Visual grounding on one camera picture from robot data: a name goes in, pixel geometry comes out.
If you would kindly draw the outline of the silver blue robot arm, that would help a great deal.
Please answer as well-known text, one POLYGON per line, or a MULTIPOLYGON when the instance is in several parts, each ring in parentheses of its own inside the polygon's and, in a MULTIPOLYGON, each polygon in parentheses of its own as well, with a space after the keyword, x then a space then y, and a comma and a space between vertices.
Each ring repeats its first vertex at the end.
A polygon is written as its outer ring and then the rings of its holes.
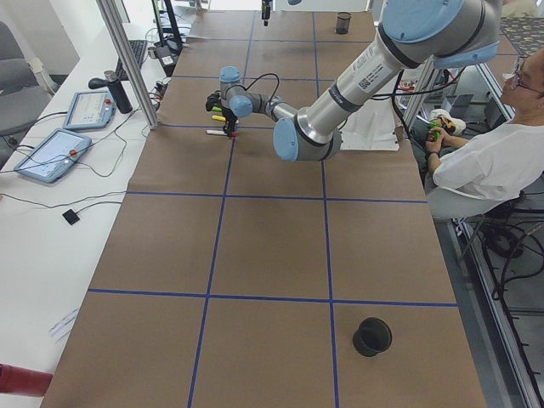
POLYGON ((500 1, 387 1, 373 42, 309 107, 248 92, 234 66, 220 71, 219 100, 235 117, 252 113, 275 122, 275 153, 284 161, 324 161, 337 154, 339 125, 389 80, 427 59, 460 68, 493 59, 499 44, 500 1))

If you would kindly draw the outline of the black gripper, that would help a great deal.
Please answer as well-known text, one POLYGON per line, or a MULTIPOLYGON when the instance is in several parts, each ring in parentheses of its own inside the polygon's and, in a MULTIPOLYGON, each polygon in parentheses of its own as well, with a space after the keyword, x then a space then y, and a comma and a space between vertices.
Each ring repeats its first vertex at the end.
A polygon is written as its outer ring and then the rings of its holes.
POLYGON ((237 136, 236 115, 229 108, 223 108, 222 116, 225 118, 225 122, 226 122, 225 125, 223 126, 225 135, 230 135, 230 137, 236 137, 237 136))

